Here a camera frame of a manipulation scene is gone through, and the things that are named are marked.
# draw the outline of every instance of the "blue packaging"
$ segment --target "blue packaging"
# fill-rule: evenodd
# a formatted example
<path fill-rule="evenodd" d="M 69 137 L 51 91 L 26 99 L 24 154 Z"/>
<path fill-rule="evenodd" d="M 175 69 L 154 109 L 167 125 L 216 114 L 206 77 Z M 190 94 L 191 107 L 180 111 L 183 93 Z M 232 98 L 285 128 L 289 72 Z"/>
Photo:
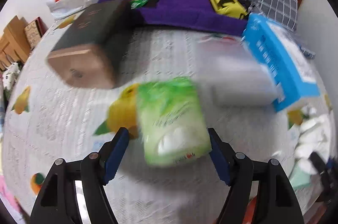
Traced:
<path fill-rule="evenodd" d="M 288 30 L 252 13 L 243 37 L 254 57 L 270 69 L 278 91 L 276 111 L 303 106 L 304 98 L 319 96 L 315 73 Z"/>

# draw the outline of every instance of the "green snack bag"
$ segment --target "green snack bag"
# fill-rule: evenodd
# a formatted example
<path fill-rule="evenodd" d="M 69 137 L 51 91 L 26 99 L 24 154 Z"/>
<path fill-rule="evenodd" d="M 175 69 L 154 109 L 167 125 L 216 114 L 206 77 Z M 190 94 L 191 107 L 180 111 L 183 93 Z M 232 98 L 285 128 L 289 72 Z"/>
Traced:
<path fill-rule="evenodd" d="M 140 8 L 144 6 L 148 0 L 131 0 L 130 1 L 130 9 Z"/>
<path fill-rule="evenodd" d="M 173 166 L 211 151 L 197 91 L 190 78 L 141 84 L 136 99 L 147 164 Z"/>

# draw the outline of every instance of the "metal screw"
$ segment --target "metal screw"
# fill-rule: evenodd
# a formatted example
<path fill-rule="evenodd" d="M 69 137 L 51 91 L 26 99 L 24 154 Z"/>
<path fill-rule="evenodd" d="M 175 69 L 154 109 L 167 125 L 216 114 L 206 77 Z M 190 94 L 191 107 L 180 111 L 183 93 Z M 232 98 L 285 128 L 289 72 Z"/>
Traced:
<path fill-rule="evenodd" d="M 274 158 L 272 158 L 270 162 L 274 166 L 278 166 L 278 164 L 279 164 L 279 161 L 277 159 L 274 159 Z"/>
<path fill-rule="evenodd" d="M 98 153 L 91 153 L 91 154 L 89 154 L 89 158 L 90 159 L 96 159 L 96 158 L 98 158 L 99 157 L 99 154 Z"/>
<path fill-rule="evenodd" d="M 62 158 L 59 158 L 59 159 L 56 159 L 55 160 L 55 165 L 59 166 L 63 163 L 63 159 Z"/>
<path fill-rule="evenodd" d="M 238 159 L 244 159 L 244 158 L 245 158 L 245 155 L 244 155 L 244 153 L 236 153 L 236 157 L 237 157 Z"/>

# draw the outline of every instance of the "purple cloth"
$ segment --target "purple cloth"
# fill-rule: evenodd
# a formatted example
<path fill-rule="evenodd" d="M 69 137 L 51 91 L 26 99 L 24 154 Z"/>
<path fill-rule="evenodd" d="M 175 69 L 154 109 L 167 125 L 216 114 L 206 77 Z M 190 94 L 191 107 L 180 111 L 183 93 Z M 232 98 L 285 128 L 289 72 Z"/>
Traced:
<path fill-rule="evenodd" d="M 135 25 L 168 25 L 241 36 L 247 21 L 218 15 L 209 0 L 159 0 L 132 10 Z"/>

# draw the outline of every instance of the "yellow bag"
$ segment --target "yellow bag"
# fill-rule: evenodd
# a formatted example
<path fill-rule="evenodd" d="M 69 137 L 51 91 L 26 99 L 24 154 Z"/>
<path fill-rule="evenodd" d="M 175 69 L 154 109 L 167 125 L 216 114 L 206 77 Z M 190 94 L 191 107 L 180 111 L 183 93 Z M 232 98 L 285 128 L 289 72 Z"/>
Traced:
<path fill-rule="evenodd" d="M 243 19 L 248 13 L 238 0 L 210 0 L 217 14 Z"/>

